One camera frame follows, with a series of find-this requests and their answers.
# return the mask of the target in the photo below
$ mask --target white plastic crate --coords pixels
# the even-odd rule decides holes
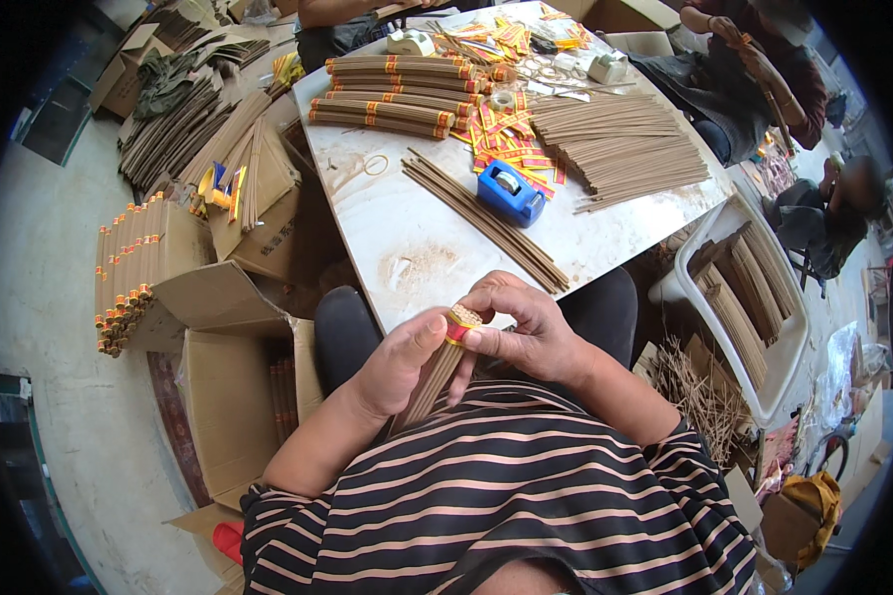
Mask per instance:
[[[761,389],[757,391],[751,385],[748,373],[734,345],[727,337],[724,327],[688,274],[688,262],[704,242],[707,240],[721,242],[748,220],[752,222],[751,225],[764,231],[767,247],[774,261],[778,263],[780,271],[786,276],[787,283],[791,287],[790,297],[794,303],[794,314],[784,321],[777,341],[764,351],[767,375]],[[674,268],[648,291],[648,300],[655,304],[663,301],[688,301],[694,306],[714,335],[718,349],[724,352],[727,362],[734,370],[751,415],[759,426],[767,427],[784,403],[787,387],[790,387],[800,367],[804,345],[810,336],[810,322],[796,274],[790,267],[777,236],[770,230],[760,211],[749,205],[740,195],[712,209],[703,217],[698,229],[691,234],[691,238],[675,254]]]

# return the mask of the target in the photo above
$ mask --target black and pink striped shirt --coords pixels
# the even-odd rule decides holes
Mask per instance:
[[[354,459],[320,498],[242,497],[248,593],[468,593],[502,564],[561,563],[585,593],[743,593],[754,547],[684,424],[645,449],[512,381]]]

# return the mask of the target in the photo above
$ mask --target seated worker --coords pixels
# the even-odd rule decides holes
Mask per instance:
[[[693,125],[723,165],[748,159],[774,122],[755,80],[772,89],[790,135],[820,142],[828,95],[803,43],[813,20],[797,0],[686,0],[682,24],[712,32],[708,54],[645,57],[632,63]],[[748,33],[752,44],[741,43]]]
[[[887,205],[879,164],[859,155],[839,172],[829,159],[824,161],[820,184],[798,180],[778,195],[766,215],[781,245],[807,250],[814,272],[834,279],[867,236],[867,221],[882,217]]]
[[[416,15],[428,9],[433,0],[420,0],[398,16]],[[381,30],[370,12],[381,6],[404,4],[395,0],[301,0],[295,33],[298,54],[305,72],[313,72],[324,65],[327,58],[349,54],[372,41],[383,39]],[[491,0],[453,0],[431,9],[442,10],[456,6],[460,11],[492,6]]]
[[[246,593],[743,592],[755,550],[718,466],[628,370],[629,275],[560,309],[493,271],[459,303],[517,320],[463,345],[518,380],[469,382],[467,353],[432,414],[379,442],[443,342],[447,308],[380,341],[354,290],[324,296],[317,352],[336,388],[242,496]]]

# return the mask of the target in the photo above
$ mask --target black chair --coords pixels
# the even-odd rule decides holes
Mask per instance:
[[[806,250],[800,250],[797,248],[789,247],[787,250],[787,260],[790,261],[790,266],[796,268],[801,272],[801,292],[804,290],[804,287],[807,286],[807,278],[813,277],[817,281],[817,285],[820,286],[820,299],[827,299],[827,280],[823,279],[817,272],[810,266],[810,255]],[[804,259],[804,264],[799,264],[794,261],[794,259],[790,258],[790,253],[793,252],[797,254],[801,258]]]

